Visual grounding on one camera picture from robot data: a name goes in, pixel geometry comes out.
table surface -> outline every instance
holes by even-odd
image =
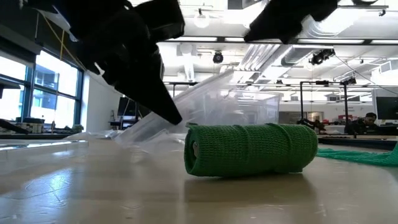
[[[84,150],[0,176],[0,222],[397,223],[396,168],[317,157],[302,174],[198,178],[180,151]]]

window frame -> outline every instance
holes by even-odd
[[[51,56],[57,58],[56,56],[54,56],[53,53],[51,53],[48,50],[42,49],[44,52],[50,54]],[[35,70],[36,70],[36,60],[33,64],[33,67],[29,67],[26,65],[26,71],[25,71],[25,80],[20,80],[17,78],[13,78],[13,77],[9,77],[7,75],[3,75],[0,74],[0,80],[7,80],[9,82],[18,84],[18,85],[22,85],[25,87],[24,90],[24,96],[23,96],[23,102],[22,102],[22,111],[21,111],[21,118],[23,120],[23,118],[29,117],[30,116],[30,111],[32,108],[32,104],[33,104],[33,91],[36,90],[40,90],[46,93],[51,93],[54,94],[55,96],[64,96],[66,98],[69,99],[73,99],[75,100],[75,114],[73,117],[73,124],[81,124],[81,99],[82,99],[82,94],[83,94],[83,70],[81,68],[76,67],[74,64],[69,63],[66,60],[62,60],[63,62],[69,64],[70,66],[72,66],[73,68],[77,69],[77,83],[76,83],[76,96],[73,95],[69,95],[66,93],[62,93],[60,91],[57,90],[53,90],[51,88],[45,87],[45,86],[40,86],[40,85],[36,85],[35,82]]]

security camera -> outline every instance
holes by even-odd
[[[222,63],[224,60],[224,56],[220,51],[216,51],[213,57],[214,63]]]

man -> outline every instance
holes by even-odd
[[[377,134],[379,126],[374,122],[377,119],[375,113],[367,113],[365,118],[359,118],[345,127],[348,134]]]

clear plastic container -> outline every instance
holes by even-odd
[[[123,147],[180,142],[187,134],[187,123],[201,125],[249,125],[277,123],[280,93],[246,91],[246,86],[232,85],[236,75],[228,70],[179,94],[174,102],[183,118],[172,125],[151,113],[120,134],[115,141]]]

